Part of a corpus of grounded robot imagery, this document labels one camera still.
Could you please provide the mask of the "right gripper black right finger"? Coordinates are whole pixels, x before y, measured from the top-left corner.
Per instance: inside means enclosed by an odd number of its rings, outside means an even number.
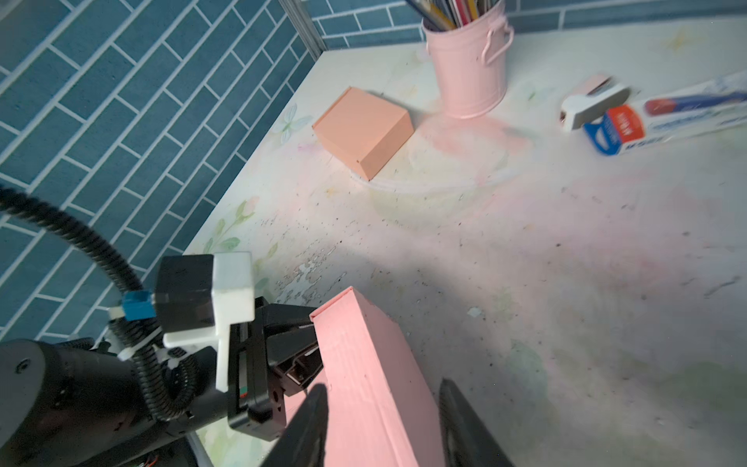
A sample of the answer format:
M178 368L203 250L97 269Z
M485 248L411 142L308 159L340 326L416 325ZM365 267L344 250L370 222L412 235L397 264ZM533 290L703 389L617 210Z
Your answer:
M451 379L440 385L439 416L445 465L515 466Z

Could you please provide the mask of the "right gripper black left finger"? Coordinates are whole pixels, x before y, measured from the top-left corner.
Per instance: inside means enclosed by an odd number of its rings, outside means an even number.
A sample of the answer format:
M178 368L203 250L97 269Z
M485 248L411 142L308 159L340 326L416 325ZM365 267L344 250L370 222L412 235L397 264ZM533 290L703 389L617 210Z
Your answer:
M262 467L322 467L328 424L328 391L318 384L309 391Z

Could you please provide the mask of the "toothpaste tube packet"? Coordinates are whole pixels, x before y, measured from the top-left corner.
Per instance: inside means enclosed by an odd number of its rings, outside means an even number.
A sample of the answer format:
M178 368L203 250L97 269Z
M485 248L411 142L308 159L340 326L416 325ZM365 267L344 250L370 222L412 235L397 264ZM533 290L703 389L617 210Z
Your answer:
M613 107L584 126L603 156L616 156L746 123L746 72Z

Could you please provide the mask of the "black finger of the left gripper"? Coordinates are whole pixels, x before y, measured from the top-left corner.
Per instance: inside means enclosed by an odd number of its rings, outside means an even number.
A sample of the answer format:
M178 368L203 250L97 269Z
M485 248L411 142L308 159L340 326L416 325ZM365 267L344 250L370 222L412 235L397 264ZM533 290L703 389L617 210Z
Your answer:
M313 311L314 307L283 304L256 309L256 317L262 317L268 367L288 397L305 391L323 369L310 318Z

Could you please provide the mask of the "orange paper box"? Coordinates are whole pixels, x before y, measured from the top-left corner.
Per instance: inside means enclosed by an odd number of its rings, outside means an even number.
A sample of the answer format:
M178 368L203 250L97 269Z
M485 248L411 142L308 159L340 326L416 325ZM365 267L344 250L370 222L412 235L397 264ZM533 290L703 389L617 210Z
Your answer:
M366 181L373 180L414 134L407 109L352 87L312 128L324 149Z

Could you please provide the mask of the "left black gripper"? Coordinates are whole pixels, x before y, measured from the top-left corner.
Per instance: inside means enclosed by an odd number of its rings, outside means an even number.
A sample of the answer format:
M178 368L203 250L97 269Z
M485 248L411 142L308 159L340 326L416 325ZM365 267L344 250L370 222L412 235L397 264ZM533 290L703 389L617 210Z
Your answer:
M204 426L229 427L263 441L286 426L284 391L276 371L283 305L256 301L256 319L231 329L229 390L212 381L216 353L199 351L188 372L196 397L174 420L147 409L130 362L96 350L91 340L1 346L1 463L4 466L120 466Z

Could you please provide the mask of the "pink paper box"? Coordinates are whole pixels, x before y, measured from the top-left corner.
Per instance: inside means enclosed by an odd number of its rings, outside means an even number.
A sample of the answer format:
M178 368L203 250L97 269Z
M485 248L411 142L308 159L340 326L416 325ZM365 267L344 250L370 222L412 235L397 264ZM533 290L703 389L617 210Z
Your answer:
M399 325L349 287L311 313L327 466L443 466L439 410Z

